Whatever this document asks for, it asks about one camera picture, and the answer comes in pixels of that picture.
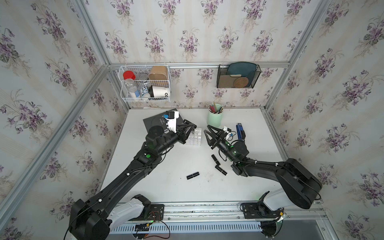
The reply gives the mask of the clear plastic bottle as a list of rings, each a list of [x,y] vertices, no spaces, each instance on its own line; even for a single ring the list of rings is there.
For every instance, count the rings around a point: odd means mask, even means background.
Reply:
[[[131,98],[139,98],[140,92],[133,79],[125,79],[126,88]]]

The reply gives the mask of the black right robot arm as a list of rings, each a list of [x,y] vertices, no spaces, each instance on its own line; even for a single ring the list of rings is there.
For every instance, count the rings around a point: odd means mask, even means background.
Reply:
[[[247,155],[248,148],[244,141],[229,142],[229,130],[207,126],[204,134],[211,149],[218,148],[232,162],[234,173],[242,177],[259,177],[278,182],[281,188],[265,193],[259,200],[261,205],[277,211],[295,205],[301,209],[309,209],[314,201],[321,198],[322,183],[300,162],[288,158],[283,162],[265,162],[254,160]]]

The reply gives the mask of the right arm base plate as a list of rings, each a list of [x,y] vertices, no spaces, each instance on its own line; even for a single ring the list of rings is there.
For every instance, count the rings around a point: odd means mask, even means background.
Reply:
[[[270,210],[264,203],[241,203],[240,210],[245,219],[276,219],[284,214],[284,208]]]

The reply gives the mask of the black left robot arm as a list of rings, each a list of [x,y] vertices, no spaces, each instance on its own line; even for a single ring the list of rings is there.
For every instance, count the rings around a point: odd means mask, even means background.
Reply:
[[[141,149],[128,167],[107,187],[86,201],[77,200],[71,208],[68,230],[78,240],[104,240],[115,220],[111,212],[134,185],[162,162],[167,150],[185,144],[196,125],[184,120],[175,131],[161,126],[150,128]]]

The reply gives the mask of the black mesh wall holder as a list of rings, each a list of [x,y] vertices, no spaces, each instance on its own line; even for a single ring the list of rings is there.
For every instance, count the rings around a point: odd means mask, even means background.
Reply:
[[[227,73],[228,65],[219,65],[218,67],[218,74],[217,74],[217,83],[216,87],[218,89],[253,89],[251,87],[245,87],[245,88],[235,88],[233,86],[234,80],[241,77],[241,75],[229,75]],[[261,75],[261,67],[258,65],[258,70],[255,74],[254,83],[256,85],[256,82],[258,81],[259,76]]]

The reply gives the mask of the round cork coaster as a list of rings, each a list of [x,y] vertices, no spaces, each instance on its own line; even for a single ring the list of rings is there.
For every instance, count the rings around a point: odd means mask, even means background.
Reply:
[[[249,79],[247,77],[239,77],[234,80],[233,86],[235,88],[245,88],[249,84]]]

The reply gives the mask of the clear acrylic lipstick organizer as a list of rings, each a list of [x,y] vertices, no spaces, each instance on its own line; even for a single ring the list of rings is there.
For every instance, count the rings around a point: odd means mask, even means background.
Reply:
[[[191,131],[188,139],[186,140],[186,145],[200,146],[202,144],[202,132],[202,128],[196,128]]]

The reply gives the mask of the white black cylinder device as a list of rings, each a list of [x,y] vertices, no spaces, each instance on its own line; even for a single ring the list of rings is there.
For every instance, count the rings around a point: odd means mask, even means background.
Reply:
[[[169,98],[170,89],[166,87],[150,86],[149,93],[152,98]]]

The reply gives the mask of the teal folder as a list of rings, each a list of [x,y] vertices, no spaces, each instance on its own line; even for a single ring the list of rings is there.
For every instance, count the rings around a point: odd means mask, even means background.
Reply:
[[[241,77],[247,77],[249,83],[246,87],[254,88],[254,78],[258,70],[258,65],[249,62],[236,62],[230,64],[227,70],[229,75],[241,75]]]

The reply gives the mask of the black lipstick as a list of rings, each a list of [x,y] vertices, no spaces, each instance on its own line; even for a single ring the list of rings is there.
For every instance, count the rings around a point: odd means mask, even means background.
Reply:
[[[216,158],[215,155],[211,155],[211,157],[212,157],[212,159],[214,160],[214,162],[215,162],[215,164],[216,164],[217,166],[220,166],[220,165],[221,165],[220,162],[219,162],[219,160]]]
[[[199,175],[200,175],[199,172],[195,172],[193,174],[190,174],[190,175],[187,176],[187,180],[193,179],[193,178],[195,178],[195,177],[197,177]]]
[[[216,165],[215,166],[215,169],[217,169],[221,174],[223,174],[224,176],[226,176],[228,173],[223,170],[220,166]]]

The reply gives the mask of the red lid jar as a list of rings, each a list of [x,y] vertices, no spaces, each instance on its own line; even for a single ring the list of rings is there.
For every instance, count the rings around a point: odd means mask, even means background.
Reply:
[[[132,71],[125,71],[123,72],[123,78],[124,80],[128,80],[128,79],[135,80],[136,75]]]

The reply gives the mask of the green pen cup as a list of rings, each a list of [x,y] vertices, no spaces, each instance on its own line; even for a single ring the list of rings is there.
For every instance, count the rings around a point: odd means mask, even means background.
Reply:
[[[223,118],[224,107],[217,103],[211,103],[208,109],[209,113],[207,117],[207,124],[216,128],[220,127]]]

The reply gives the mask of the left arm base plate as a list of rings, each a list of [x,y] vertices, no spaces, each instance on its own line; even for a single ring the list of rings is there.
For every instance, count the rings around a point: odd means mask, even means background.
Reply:
[[[164,219],[164,204],[151,204],[145,206],[143,212],[132,221],[158,221]]]

